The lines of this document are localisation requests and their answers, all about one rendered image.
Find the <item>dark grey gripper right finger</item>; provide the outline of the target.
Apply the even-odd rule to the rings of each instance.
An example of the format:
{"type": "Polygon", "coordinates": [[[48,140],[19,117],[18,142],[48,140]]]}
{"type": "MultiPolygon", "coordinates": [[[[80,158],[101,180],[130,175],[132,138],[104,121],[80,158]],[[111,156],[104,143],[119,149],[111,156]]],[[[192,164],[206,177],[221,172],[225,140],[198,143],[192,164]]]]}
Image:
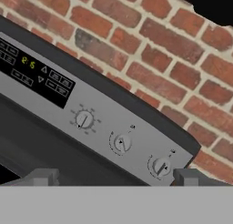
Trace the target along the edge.
{"type": "Polygon", "coordinates": [[[195,168],[176,168],[173,177],[177,186],[184,187],[221,187],[228,183],[209,178],[195,168]]]}

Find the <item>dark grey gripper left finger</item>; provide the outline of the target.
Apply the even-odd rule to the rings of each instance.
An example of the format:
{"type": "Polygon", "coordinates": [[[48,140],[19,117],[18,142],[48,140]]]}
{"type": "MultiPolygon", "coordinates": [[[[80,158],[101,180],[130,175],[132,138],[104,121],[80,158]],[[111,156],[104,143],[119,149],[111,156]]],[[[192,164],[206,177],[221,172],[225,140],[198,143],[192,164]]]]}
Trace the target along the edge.
{"type": "Polygon", "coordinates": [[[57,168],[37,168],[23,178],[4,183],[4,186],[58,186],[58,178],[59,170],[57,168]]]}

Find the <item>grey stove knob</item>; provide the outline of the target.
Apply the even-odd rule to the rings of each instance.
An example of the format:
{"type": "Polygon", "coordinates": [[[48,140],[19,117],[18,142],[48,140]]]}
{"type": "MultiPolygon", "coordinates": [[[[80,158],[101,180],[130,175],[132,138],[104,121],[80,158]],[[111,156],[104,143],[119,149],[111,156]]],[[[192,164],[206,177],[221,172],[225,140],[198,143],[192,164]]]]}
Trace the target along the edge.
{"type": "Polygon", "coordinates": [[[158,158],[153,163],[153,169],[158,177],[163,177],[170,172],[171,163],[167,158],[158,158]]]}
{"type": "Polygon", "coordinates": [[[114,146],[119,152],[125,153],[131,148],[131,138],[128,135],[118,135],[114,146]]]}
{"type": "Polygon", "coordinates": [[[81,110],[76,115],[76,125],[78,128],[89,128],[93,124],[94,118],[87,110],[81,110]]]}

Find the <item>grey stove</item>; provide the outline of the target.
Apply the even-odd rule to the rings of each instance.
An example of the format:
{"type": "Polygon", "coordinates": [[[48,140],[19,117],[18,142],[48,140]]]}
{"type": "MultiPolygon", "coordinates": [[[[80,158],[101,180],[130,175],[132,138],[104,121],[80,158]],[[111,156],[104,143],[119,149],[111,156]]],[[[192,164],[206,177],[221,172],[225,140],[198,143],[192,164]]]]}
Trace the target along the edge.
{"type": "Polygon", "coordinates": [[[63,186],[169,186],[199,150],[148,103],[0,15],[0,164],[16,175],[57,168],[63,186]],[[89,128],[76,125],[81,110],[89,128]],[[131,138],[125,153],[118,135],[131,138]],[[158,158],[171,163],[163,177],[158,158]]]}

